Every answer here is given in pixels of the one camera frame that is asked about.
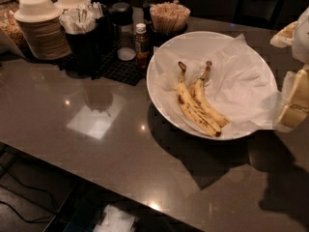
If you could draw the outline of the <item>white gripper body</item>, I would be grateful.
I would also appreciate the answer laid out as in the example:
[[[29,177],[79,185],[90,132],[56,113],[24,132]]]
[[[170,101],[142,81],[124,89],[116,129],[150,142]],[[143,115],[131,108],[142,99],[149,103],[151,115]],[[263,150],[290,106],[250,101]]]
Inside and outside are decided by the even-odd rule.
[[[309,7],[294,21],[281,29],[270,40],[276,47],[292,48],[293,57],[304,63],[309,63]]]

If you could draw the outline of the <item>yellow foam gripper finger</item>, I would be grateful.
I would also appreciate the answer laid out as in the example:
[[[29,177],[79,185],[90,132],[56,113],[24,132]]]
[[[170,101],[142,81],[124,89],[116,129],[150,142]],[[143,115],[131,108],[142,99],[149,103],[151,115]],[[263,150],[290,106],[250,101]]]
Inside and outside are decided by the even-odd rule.
[[[287,72],[284,78],[278,124],[289,129],[300,125],[309,115],[309,70]]]

